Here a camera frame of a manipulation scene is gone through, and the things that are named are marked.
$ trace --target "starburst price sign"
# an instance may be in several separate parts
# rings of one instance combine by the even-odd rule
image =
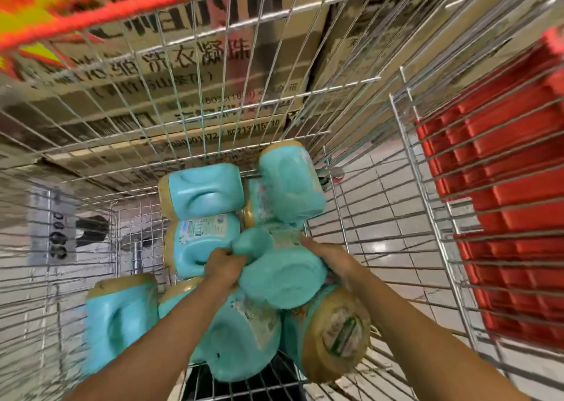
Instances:
[[[0,36],[50,22],[61,13],[67,12],[73,5],[91,1],[93,0],[0,0]],[[92,34],[88,34],[88,38],[92,42],[102,41]],[[67,34],[52,40],[55,41],[83,41],[83,36],[78,33]],[[71,65],[71,62],[54,45],[47,47],[41,43],[34,43],[21,46],[16,52],[23,57],[55,66],[64,66],[63,61]],[[0,72],[19,78],[14,60],[9,55],[0,55]]]

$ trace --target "metal grid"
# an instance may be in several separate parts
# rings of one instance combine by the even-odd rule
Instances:
[[[26,111],[34,112],[42,123],[26,123],[25,120],[32,119],[11,114],[10,106],[0,110],[4,120],[10,121],[10,129],[0,132],[7,143],[2,149],[6,159],[0,161],[5,168],[0,172],[5,181],[0,201],[6,217],[0,240],[3,275],[0,395],[14,399],[58,399],[80,380],[80,363],[85,352],[81,339],[85,292],[100,278],[132,271],[138,265],[133,259],[135,244],[140,239],[144,247],[142,262],[145,271],[155,273],[161,285],[175,282],[174,276],[168,275],[162,264],[162,233],[167,221],[160,214],[155,195],[161,175],[194,162],[231,160],[243,162],[243,175],[252,176],[256,171],[253,158],[257,151],[275,141],[296,138],[307,145],[317,166],[342,166],[347,173],[341,185],[332,181],[329,184],[329,204],[324,214],[308,222],[308,230],[314,237],[342,243],[359,261],[431,318],[451,328],[453,334],[493,362],[535,399],[561,396],[564,390],[561,352],[500,337],[484,329],[452,238],[455,233],[476,229],[476,213],[468,203],[446,207],[438,199],[427,161],[413,136],[413,121],[463,90],[465,86],[450,86],[456,85],[456,80],[468,70],[480,68],[485,58],[489,58],[486,61],[490,65],[478,70],[476,78],[503,62],[502,57],[494,60],[491,55],[499,52],[511,38],[515,41],[520,31],[529,31],[529,43],[532,43],[537,35],[530,31],[536,31],[539,20],[542,20],[542,27],[538,33],[560,20],[562,0],[379,0],[373,14],[362,24],[362,30],[355,32],[357,39],[352,42],[345,60],[339,59],[345,41],[329,55],[316,50],[302,66],[300,84],[292,86],[292,73],[300,69],[300,55],[304,49],[300,46],[293,54],[294,60],[279,94],[264,94],[249,104],[246,101],[252,78],[251,65],[257,58],[255,49],[264,25],[280,21],[279,25],[285,31],[293,17],[313,14],[303,37],[305,44],[312,37],[315,23],[322,21],[330,8],[330,22],[326,23],[316,46],[316,49],[324,49],[329,45],[328,38],[333,29],[339,27],[350,11],[353,11],[353,21],[343,35],[352,32],[366,9],[375,5],[373,0],[291,0],[288,7],[275,10],[271,6],[265,7],[269,6],[269,0],[257,1],[254,17],[234,19],[230,13],[233,0],[228,0],[225,26],[197,28],[189,35],[181,32],[180,36],[171,37],[164,31],[161,17],[172,9],[184,11],[185,5],[147,13],[144,19],[154,22],[159,43],[143,49],[133,48],[131,34],[131,26],[142,18],[117,21],[112,27],[121,32],[127,50],[125,55],[118,57],[106,56],[101,45],[93,43],[83,31],[85,46],[94,59],[72,68],[67,66],[57,73],[38,71],[37,67],[15,56],[21,63],[22,76],[27,79],[25,86],[40,85],[53,99],[50,102],[66,108],[75,123],[56,122],[34,101],[22,100],[18,93],[21,85],[12,84],[4,91],[11,104],[27,106]],[[187,5],[192,9],[195,25],[195,8],[199,2],[190,1]],[[475,12],[478,5],[482,12]],[[519,12],[516,19],[507,21],[511,13],[524,6],[526,10]],[[441,22],[433,33],[424,34],[436,19]],[[248,52],[249,62],[240,93],[235,94],[238,94],[236,104],[226,108],[226,55],[230,37],[241,31],[251,32],[248,36],[250,46],[244,49]],[[195,86],[200,97],[197,103],[199,114],[185,117],[170,51],[174,47],[192,46],[198,56],[202,40],[217,35],[223,36],[220,108],[212,112],[204,110],[205,82],[201,59],[197,57]],[[281,38],[275,43],[272,63],[265,70],[268,72],[265,90],[276,73],[275,61],[287,45],[283,36],[284,33],[280,34]],[[50,41],[43,43],[48,48],[53,45]],[[142,58],[159,51],[164,51],[161,63],[166,67],[164,72],[172,85],[176,109],[182,115],[173,122],[161,118],[157,107],[159,99],[154,96],[145,74],[141,74]],[[338,66],[328,74],[328,80],[320,80],[323,77],[314,75],[320,58]],[[142,92],[147,94],[145,103],[155,111],[157,122],[153,126],[143,125],[135,115],[134,106],[125,97],[123,85],[110,75],[115,66],[126,65],[136,67],[137,74],[131,77],[138,78]],[[133,125],[125,127],[117,123],[111,117],[113,113],[105,109],[97,95],[79,80],[93,70],[105,73],[104,82],[109,82],[115,91],[114,97],[127,110]],[[60,85],[54,83],[57,79],[66,79],[69,88],[81,91],[81,97],[88,101],[88,105],[91,103],[105,114],[104,123],[110,130],[104,133],[96,130],[88,117],[66,102],[66,95],[57,95],[50,87]],[[302,91],[295,93],[292,89]],[[294,111],[293,103],[300,103],[303,98],[303,105],[289,117]],[[258,122],[259,112],[265,108],[272,108],[272,112],[266,116],[263,133],[253,136],[253,126]],[[244,124],[242,114],[247,110],[251,110],[254,117],[250,119],[251,128],[245,138],[247,131],[238,129]],[[273,121],[279,114],[282,114],[282,122],[274,126]],[[222,125],[223,118],[230,115],[236,116],[233,135],[224,137],[220,130],[217,138],[206,136],[206,129],[210,129],[207,121],[217,118],[218,125]],[[191,147],[194,143],[188,138],[187,127],[191,123],[200,125],[202,131],[202,140],[196,147]],[[179,132],[185,139],[180,148],[174,147],[174,134]],[[145,137],[143,150],[135,147],[135,139],[139,137]],[[131,155],[123,153],[124,145],[133,150]],[[235,159],[238,154],[250,156],[249,162]],[[115,158],[114,163],[108,162],[109,155]],[[81,161],[82,166],[75,167],[75,161]],[[38,167],[43,169],[40,175],[36,173]],[[121,180],[124,185],[135,183],[138,187],[109,187],[108,177]],[[56,188],[51,184],[53,182],[57,183]],[[46,242],[47,238],[44,234],[28,233],[26,225],[30,210],[47,214],[52,210],[50,206],[28,204],[26,190],[33,187],[49,194],[62,194],[63,202],[73,206],[73,213],[68,217],[91,219],[103,216],[108,221],[107,237],[77,247],[76,262],[29,264],[29,255],[34,252],[33,240]],[[50,221],[36,223],[41,227]],[[81,231],[77,231],[74,239],[81,235]],[[233,392],[229,385],[227,395],[214,391],[211,399],[241,396],[252,399],[259,392],[266,393],[271,399],[271,391],[276,389],[283,389],[290,397],[287,388],[292,385],[304,388],[306,397],[313,399],[415,399],[409,382],[375,330],[372,347],[356,373],[335,383],[312,385],[291,367],[289,371],[294,373],[297,382],[285,383],[276,375],[273,366],[270,368],[264,373],[272,371],[278,379],[277,385],[267,385],[261,375],[263,390],[250,391],[246,383],[247,391]],[[199,396],[196,391],[194,398],[210,397]]]

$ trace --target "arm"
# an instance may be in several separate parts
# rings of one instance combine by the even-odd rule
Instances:
[[[530,401],[490,363],[335,244],[304,238],[370,313],[421,401]]]
[[[207,278],[64,401],[165,401],[245,264],[246,257],[215,249],[206,264]]]

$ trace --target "laundry detergent jug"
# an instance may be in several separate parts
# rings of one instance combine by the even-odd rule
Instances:
[[[159,181],[162,214],[170,219],[220,214],[245,204],[239,168],[232,163],[172,172]]]
[[[266,184],[263,178],[247,179],[244,183],[244,191],[243,222],[246,228],[276,221],[272,210],[272,200],[266,193]],[[303,220],[289,223],[289,225],[299,229],[303,226]]]
[[[313,383],[352,372],[369,341],[368,311],[342,286],[324,285],[305,305],[284,312],[281,349]]]
[[[83,372],[93,374],[121,354],[159,320],[157,280],[152,274],[100,281],[86,296]]]
[[[323,212],[325,194],[310,155],[298,141],[272,144],[261,153],[258,165],[277,219],[302,222]]]
[[[278,351],[281,333],[278,312],[257,305],[237,289],[211,321],[200,342],[201,353],[216,380],[236,382],[269,364]]]
[[[173,221],[165,235],[165,265],[183,278],[202,276],[210,253],[230,248],[240,231],[240,220],[233,212]]]
[[[323,261],[300,243],[300,233],[284,223],[245,230],[233,243],[234,254],[248,263],[239,277],[241,289],[254,301],[277,309],[303,305],[327,278]]]
[[[180,300],[186,297],[201,281],[202,276],[190,278],[186,281],[180,281],[176,285],[170,286],[159,300],[159,318],[165,317]],[[201,347],[198,344],[190,356],[191,364],[203,363],[204,357],[201,353]]]

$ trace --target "teal detergent bottle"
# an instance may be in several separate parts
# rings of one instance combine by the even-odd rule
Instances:
[[[244,191],[243,222],[246,228],[276,221],[272,209],[272,200],[266,192],[266,184],[263,178],[247,179],[244,183]],[[303,227],[303,220],[289,223],[289,225],[300,229]]]
[[[83,373],[91,375],[120,355],[159,320],[157,281],[152,274],[100,281],[86,297]]]
[[[178,220],[232,212],[245,203],[239,168],[232,163],[167,174],[159,181],[159,197],[162,214]]]
[[[313,383],[351,373],[370,342],[370,316],[360,300],[331,284],[306,304],[284,312],[281,350]]]
[[[303,222],[323,212],[325,194],[310,155],[298,141],[272,144],[261,153],[258,165],[277,219]]]
[[[303,305],[327,278],[325,264],[301,245],[300,233],[284,223],[245,230],[233,243],[233,253],[244,254],[249,261],[239,277],[241,289],[273,308]]]
[[[202,276],[210,253],[230,248],[240,231],[240,220],[233,212],[174,221],[165,235],[165,265],[182,278]]]
[[[162,318],[192,291],[204,277],[171,286],[159,304]],[[280,315],[267,305],[258,306],[236,289],[219,308],[190,357],[206,362],[220,382],[237,382],[260,372],[272,360],[280,344]]]
[[[180,281],[176,285],[168,287],[159,300],[159,318],[164,318],[180,300],[186,297],[204,278],[202,276],[190,278],[186,281]],[[192,356],[190,356],[191,364],[200,364],[205,362],[201,352],[200,344],[196,346]]]

